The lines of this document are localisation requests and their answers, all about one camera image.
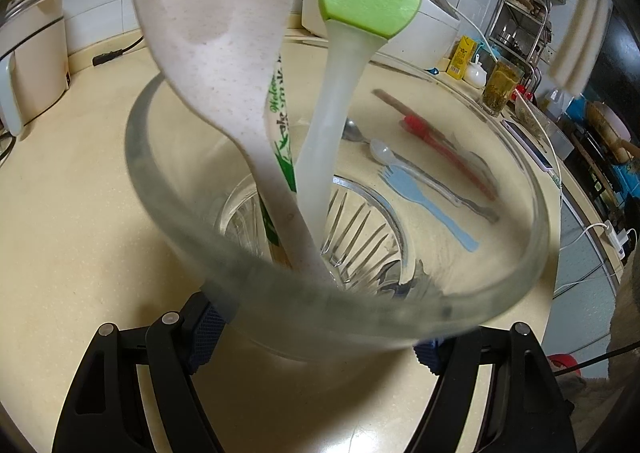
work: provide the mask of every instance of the white cable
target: white cable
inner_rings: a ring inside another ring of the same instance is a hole
[[[582,280],[580,280],[580,281],[572,281],[572,283],[566,283],[566,284],[564,284],[564,285],[561,285],[560,287],[558,287],[558,288],[554,291],[554,296],[555,296],[558,292],[560,292],[562,289],[564,289],[564,287],[571,287],[572,285],[578,285],[579,283],[582,283],[582,282],[584,282],[584,281],[594,281],[594,280],[597,280],[597,279],[609,279],[609,278],[612,278],[612,277],[614,277],[614,276],[618,276],[618,273],[621,273],[621,272],[622,272],[622,271],[624,271],[624,270],[625,270],[625,268],[624,268],[624,267],[622,267],[622,268],[618,269],[617,271],[614,271],[614,272],[613,272],[613,274],[607,274],[607,276],[597,276],[597,277],[595,277],[595,278],[585,278],[585,279],[582,279]]]
[[[458,8],[451,6],[453,8],[454,11],[456,11],[457,14],[459,14],[460,16],[462,16],[466,21],[468,21],[471,26],[480,33],[480,36],[482,37],[482,41],[484,42],[484,44],[486,45],[486,49],[489,52],[489,54],[491,55],[491,57],[494,59],[494,61],[497,63],[498,59],[495,57],[494,52],[491,49],[491,45],[489,45],[489,42],[486,40],[486,38],[484,37],[484,34],[482,33],[482,31],[480,30],[480,28],[478,26],[476,26],[476,24],[474,24],[471,20],[469,20],[465,13],[462,13]]]
[[[529,115],[533,118],[533,120],[538,125],[538,128],[540,129],[540,132],[542,132],[542,134],[545,136],[546,144],[549,145],[549,149],[551,150],[551,153],[554,154],[554,160],[556,161],[556,168],[558,169],[558,181],[560,182],[560,185],[559,185],[559,188],[560,188],[560,210],[562,211],[562,172],[560,170],[560,161],[558,160],[558,156],[556,155],[556,151],[554,150],[554,147],[551,144],[551,139],[549,139],[549,136],[546,134],[545,129],[542,128],[542,125],[540,124],[540,121],[538,120],[536,115],[533,113],[533,111],[529,107],[529,102],[525,98],[522,97],[522,94],[520,94],[519,90],[516,89],[516,90],[513,91],[513,93],[516,94],[516,96],[519,96],[520,99],[522,99],[522,102],[524,103],[524,106],[526,106],[527,110],[529,110]]]
[[[596,222],[595,224],[591,224],[590,226],[585,227],[584,231],[582,233],[580,233],[577,237],[577,239],[575,239],[573,242],[568,243],[567,245],[564,245],[562,247],[560,247],[560,250],[562,251],[563,249],[566,249],[567,247],[569,247],[570,245],[574,245],[575,242],[577,242],[578,240],[580,240],[585,234],[587,234],[587,231],[589,231],[589,229],[591,229],[592,227],[597,227],[597,226],[601,226],[606,228],[607,224],[604,224],[602,222]]]

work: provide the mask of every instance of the dish rack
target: dish rack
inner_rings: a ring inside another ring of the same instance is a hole
[[[521,83],[535,91],[540,83],[538,62],[551,43],[551,0],[500,0],[487,38],[501,56],[524,71]]]

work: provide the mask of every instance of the black clamp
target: black clamp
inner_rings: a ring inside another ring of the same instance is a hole
[[[148,365],[162,424],[174,453],[223,453],[191,383],[207,363],[225,322],[203,293],[149,327],[98,328],[58,421],[53,453],[152,453],[137,365]],[[568,411],[529,326],[479,327],[415,348],[438,380],[405,453],[454,453],[480,365],[493,365],[475,451],[575,453]]]

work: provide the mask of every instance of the beige countertop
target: beige countertop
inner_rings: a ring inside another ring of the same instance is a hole
[[[284,49],[285,63],[295,64],[294,55]],[[50,451],[98,326],[150,324],[198,288],[143,211],[124,161],[127,115],[157,72],[142,49],[75,74],[0,168],[0,401],[38,452]],[[545,271],[490,324],[526,321],[542,339],[558,266],[559,203],[551,179],[536,173],[551,225]],[[459,451],[475,444],[488,374],[481,367]],[[435,382],[411,350],[308,365],[271,356],[231,328],[194,377],[228,453],[404,451]],[[158,451],[168,451],[154,405],[145,409]]]

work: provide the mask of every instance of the glass jar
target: glass jar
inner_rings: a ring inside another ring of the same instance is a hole
[[[484,87],[480,104],[490,116],[496,117],[507,104],[524,72],[505,58],[498,57],[494,71]]]
[[[284,43],[282,59],[295,158],[326,50]],[[375,97],[375,88],[427,120],[429,142],[406,131],[403,115]],[[342,218],[335,228],[328,224],[331,238],[322,248],[338,269],[337,285],[323,285],[271,263],[255,185],[235,144],[191,112],[162,75],[140,93],[126,129],[132,184],[229,325],[281,356],[340,359],[466,332],[529,292],[547,259],[548,211],[532,167],[494,120],[428,74],[374,65],[367,66],[349,115],[363,138],[340,141],[331,213],[341,210]],[[428,209],[388,186],[388,169],[364,138],[383,141],[436,179],[440,186],[430,187],[414,178],[415,187],[478,249],[468,252]],[[478,188],[490,178],[492,200]],[[447,199],[442,186],[456,197]],[[349,248],[361,227],[362,244]],[[364,259],[370,267],[358,269]]]

